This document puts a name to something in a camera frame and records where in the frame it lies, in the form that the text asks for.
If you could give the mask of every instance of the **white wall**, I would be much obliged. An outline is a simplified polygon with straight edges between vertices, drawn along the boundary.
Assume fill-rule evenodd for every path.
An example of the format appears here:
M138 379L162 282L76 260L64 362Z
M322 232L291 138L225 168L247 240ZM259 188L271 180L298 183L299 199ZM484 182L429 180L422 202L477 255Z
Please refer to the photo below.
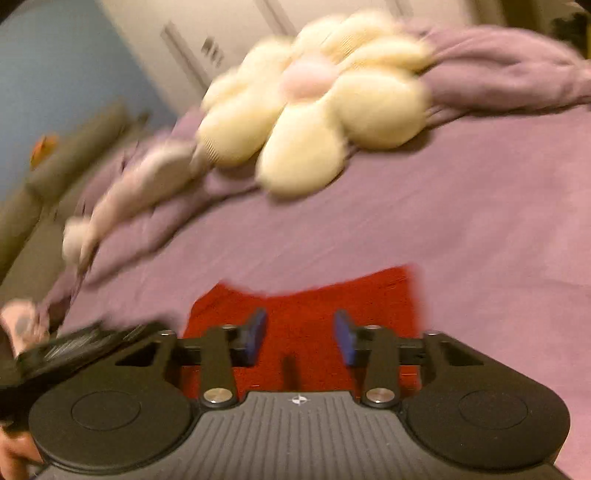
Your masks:
M183 114L203 89L187 75L161 37L165 18L150 0L100 0L100 4L166 102Z
M386 9L396 16L429 18L442 24L467 25L474 23L469 1L100 0L100 3L163 97L182 114L201 100L211 79L239 64L248 50L267 35L295 34L306 23L323 15L347 14L362 8ZM178 39L172 50L170 42L167 44L162 37L167 25L174 28ZM221 54L215 61L202 52L207 38L215 41ZM179 43L184 51L180 58Z

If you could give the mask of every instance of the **circular pad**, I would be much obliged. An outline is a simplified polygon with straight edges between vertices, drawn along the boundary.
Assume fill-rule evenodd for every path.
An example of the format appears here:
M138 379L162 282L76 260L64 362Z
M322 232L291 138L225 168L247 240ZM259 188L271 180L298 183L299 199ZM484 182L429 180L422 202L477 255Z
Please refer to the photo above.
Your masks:
M525 377L486 377L466 373L423 388L407 403L415 437L435 455L471 469L514 471L552 459L570 428L560 397Z
M129 425L140 411L140 403L127 393L94 392L74 404L72 418L86 429L107 432Z
M481 429L510 429L527 417L527 405L520 398L491 390L469 393L458 407L464 420Z
M29 415L41 454L59 467L94 475L147 465L176 447L191 405L141 368L78 375L45 393Z

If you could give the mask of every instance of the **black device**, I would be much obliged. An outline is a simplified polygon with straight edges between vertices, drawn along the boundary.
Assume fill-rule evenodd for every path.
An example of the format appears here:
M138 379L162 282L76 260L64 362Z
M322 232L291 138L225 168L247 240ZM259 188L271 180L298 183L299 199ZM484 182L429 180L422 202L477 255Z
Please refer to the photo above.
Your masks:
M265 325L260 310L196 339L158 322L94 326L18 359L28 369L8 369L18 381L3 379L0 404L21 411L15 399L35 397L28 424L48 464L40 480L567 478L553 466L570 427L560 397L444 333L398 338L337 312L343 361L366 368L361 400L253 391L240 401L232 367L255 363ZM200 365L198 399L174 386L183 365ZM401 365L421 372L407 398Z

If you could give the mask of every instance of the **purple bedsheet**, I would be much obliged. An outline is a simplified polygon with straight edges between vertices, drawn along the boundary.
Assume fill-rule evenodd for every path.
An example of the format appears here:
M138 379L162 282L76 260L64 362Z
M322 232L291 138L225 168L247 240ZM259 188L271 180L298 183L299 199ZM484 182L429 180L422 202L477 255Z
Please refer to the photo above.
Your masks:
M495 44L494 29L469 30L421 30L439 42L441 63L424 76L433 124L490 110L490 98L504 110L589 101L588 65L562 46L519 33L531 47L519 49L505 31ZM530 58L535 49L539 61ZM589 480L591 351L582 340L591 336L590 130L587 106L464 116L394 152L356 153L326 190L290 203L249 190L248 180L211 177L207 195L189 190L101 245L64 328L106 314L123 326L171 313L182 332L193 302L222 280L275 294L412 264L425 327L565 399L572 428L557 464ZM105 267L118 245L141 244L152 220L170 220L166 211L182 219L168 244Z

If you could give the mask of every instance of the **metal screw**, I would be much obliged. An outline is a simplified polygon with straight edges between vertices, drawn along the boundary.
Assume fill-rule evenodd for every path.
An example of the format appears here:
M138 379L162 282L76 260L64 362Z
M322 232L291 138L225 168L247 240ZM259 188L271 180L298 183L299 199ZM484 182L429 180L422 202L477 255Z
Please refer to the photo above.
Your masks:
M203 398L209 403L226 403L230 401L234 395L227 388L210 388L203 394Z
M387 388L372 388L365 396L373 403L388 403L396 398L394 392Z

